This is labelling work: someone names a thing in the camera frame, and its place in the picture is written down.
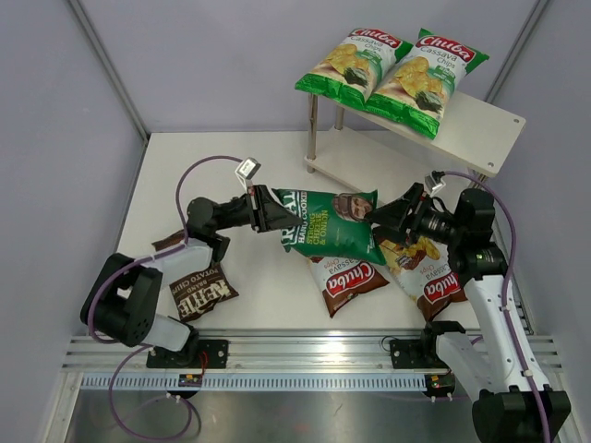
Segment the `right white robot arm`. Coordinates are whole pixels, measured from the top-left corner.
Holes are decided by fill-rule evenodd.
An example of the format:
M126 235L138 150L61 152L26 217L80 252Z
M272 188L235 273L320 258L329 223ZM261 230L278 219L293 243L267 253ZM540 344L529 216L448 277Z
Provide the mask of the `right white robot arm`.
M496 196L484 186L461 192L454 211L436 210L436 184L413 184L402 197L366 215L377 236L395 243L426 237L447 247L472 306L487 355L482 356L455 322L431 322L419 343L428 365L444 363L472 402L482 442L550 442L572 406L555 390L531 350L513 298L513 258L492 240Z

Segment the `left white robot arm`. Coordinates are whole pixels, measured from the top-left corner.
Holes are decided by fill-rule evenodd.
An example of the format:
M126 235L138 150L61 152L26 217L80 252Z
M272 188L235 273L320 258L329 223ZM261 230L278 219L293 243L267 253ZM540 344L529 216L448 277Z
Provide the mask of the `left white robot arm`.
M187 207L181 240L154 255L112 254L80 311L80 319L99 342L167 350L180 367L199 358L198 333L188 324L157 313L161 290L192 271L220 263L230 239L220 230L250 226L257 233L299 226L303 220L275 201L266 186L251 186L226 203L195 198Z

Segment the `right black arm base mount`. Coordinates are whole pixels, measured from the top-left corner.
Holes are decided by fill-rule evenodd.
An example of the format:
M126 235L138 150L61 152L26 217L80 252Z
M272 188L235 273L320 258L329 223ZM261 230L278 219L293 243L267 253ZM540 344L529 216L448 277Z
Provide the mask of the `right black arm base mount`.
M435 348L421 340L392 339L389 341L394 369L446 369Z

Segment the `dark green Real chips bag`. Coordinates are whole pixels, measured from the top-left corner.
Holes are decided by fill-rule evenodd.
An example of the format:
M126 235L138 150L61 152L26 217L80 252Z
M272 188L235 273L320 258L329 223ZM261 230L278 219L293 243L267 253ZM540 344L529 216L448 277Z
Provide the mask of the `dark green Real chips bag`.
M365 216L378 204L378 192L339 193L275 189L283 207L303 223L281 230L281 244L304 257L337 257L384 265Z

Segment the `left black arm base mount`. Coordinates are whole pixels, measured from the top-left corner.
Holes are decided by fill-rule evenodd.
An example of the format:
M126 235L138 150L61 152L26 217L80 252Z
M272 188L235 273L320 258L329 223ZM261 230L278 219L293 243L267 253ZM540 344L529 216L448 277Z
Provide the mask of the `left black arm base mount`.
M198 339L187 344L181 351L170 351L156 347L147 357L146 367L150 369L225 369L227 366L229 341L220 339Z

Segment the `green Chuba cassava chips bag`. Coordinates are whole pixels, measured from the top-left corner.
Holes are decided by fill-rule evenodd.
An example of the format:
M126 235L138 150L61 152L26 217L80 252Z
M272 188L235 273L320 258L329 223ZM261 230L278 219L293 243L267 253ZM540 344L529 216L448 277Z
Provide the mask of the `green Chuba cassava chips bag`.
M295 89L362 110L384 76L412 47L386 31L356 28L299 79Z

